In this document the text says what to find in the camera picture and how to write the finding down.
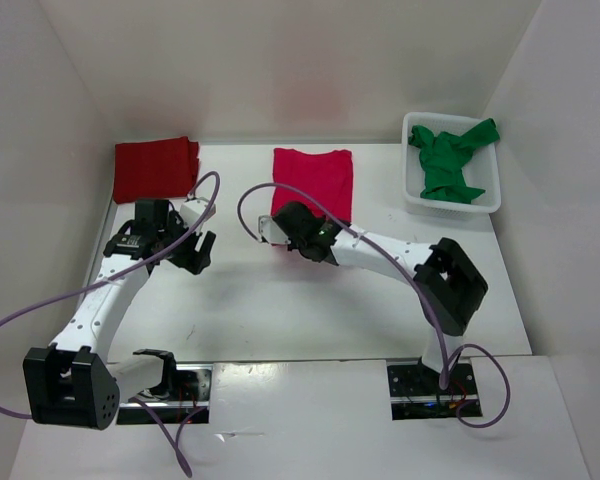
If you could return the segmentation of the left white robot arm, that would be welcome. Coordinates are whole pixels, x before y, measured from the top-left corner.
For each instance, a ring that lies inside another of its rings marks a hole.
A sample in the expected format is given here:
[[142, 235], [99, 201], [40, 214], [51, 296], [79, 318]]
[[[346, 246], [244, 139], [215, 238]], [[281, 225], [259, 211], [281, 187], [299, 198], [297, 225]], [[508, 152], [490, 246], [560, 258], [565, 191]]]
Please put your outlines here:
[[140, 349], [107, 362], [112, 341], [132, 301], [166, 260], [193, 275], [211, 263], [216, 236], [203, 232], [215, 213], [204, 198], [144, 199], [106, 243], [97, 288], [87, 292], [64, 329], [23, 361], [31, 416], [46, 425], [106, 429], [119, 407], [141, 393], [172, 397], [179, 387], [176, 360], [166, 350]]

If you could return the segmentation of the pink t shirt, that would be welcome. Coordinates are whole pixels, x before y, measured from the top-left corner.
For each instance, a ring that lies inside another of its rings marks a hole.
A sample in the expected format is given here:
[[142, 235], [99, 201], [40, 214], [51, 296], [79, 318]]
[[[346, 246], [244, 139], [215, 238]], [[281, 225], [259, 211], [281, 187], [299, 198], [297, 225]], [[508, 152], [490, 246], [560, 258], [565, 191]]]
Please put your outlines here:
[[276, 184], [270, 214], [292, 201], [305, 204], [314, 215], [338, 225], [352, 219], [354, 169], [352, 153], [334, 150], [308, 154], [296, 149], [274, 150], [272, 179]]

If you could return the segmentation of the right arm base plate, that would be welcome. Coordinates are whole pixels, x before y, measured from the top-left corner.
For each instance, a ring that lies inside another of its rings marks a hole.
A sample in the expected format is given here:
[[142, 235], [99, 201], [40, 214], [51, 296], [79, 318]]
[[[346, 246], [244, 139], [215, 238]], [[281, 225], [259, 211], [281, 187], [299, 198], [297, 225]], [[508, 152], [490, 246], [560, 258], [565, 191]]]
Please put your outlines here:
[[463, 416], [482, 416], [474, 370], [469, 362], [455, 366], [446, 389], [439, 387], [436, 372], [416, 360], [388, 362], [386, 371], [394, 421], [452, 418], [458, 408]]

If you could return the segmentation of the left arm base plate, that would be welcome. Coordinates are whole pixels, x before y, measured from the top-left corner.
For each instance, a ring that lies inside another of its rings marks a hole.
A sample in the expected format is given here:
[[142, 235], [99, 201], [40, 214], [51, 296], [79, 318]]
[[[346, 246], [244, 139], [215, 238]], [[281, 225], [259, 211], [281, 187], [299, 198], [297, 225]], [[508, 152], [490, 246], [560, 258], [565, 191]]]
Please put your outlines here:
[[143, 401], [166, 425], [180, 424], [199, 410], [188, 423], [206, 424], [213, 380], [213, 365], [178, 363], [167, 386], [145, 388], [135, 397]]

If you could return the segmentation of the dark red t shirt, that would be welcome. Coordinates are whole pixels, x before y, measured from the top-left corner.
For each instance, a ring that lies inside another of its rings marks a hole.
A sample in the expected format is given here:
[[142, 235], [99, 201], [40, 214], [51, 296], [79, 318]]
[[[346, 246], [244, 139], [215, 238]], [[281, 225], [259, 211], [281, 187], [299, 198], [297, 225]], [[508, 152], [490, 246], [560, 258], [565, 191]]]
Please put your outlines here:
[[199, 143], [188, 137], [115, 146], [113, 201], [185, 197], [196, 184]]

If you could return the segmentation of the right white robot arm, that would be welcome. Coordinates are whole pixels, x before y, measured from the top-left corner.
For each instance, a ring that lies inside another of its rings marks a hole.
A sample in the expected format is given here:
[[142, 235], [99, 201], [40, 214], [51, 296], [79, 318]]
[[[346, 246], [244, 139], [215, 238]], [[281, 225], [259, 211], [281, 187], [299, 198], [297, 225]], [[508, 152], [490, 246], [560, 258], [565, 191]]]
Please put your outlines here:
[[460, 245], [449, 238], [435, 244], [378, 235], [354, 224], [316, 216], [290, 202], [259, 220], [261, 239], [313, 262], [355, 267], [411, 286], [433, 333], [421, 357], [418, 380], [430, 393], [453, 381], [453, 366], [464, 334], [488, 285]]

